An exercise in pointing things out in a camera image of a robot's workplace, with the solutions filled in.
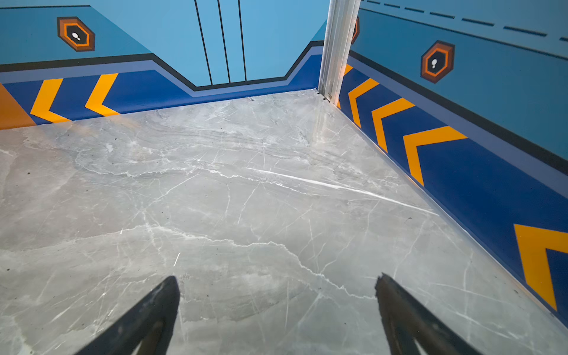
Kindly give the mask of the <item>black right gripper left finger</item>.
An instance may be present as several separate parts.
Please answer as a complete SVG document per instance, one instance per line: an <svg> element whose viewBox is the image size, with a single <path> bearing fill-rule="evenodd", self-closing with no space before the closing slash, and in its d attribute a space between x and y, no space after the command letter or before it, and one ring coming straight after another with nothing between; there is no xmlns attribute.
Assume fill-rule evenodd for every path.
<svg viewBox="0 0 568 355"><path fill-rule="evenodd" d="M173 336L180 290L168 276L79 354L165 354Z"/></svg>

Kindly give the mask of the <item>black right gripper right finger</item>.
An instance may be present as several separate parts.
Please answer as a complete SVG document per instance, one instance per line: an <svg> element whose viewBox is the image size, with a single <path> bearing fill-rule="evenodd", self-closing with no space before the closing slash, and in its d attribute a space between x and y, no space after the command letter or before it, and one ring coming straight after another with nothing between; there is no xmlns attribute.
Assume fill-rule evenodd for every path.
<svg viewBox="0 0 568 355"><path fill-rule="evenodd" d="M479 353L391 276L379 276L375 290L392 354Z"/></svg>

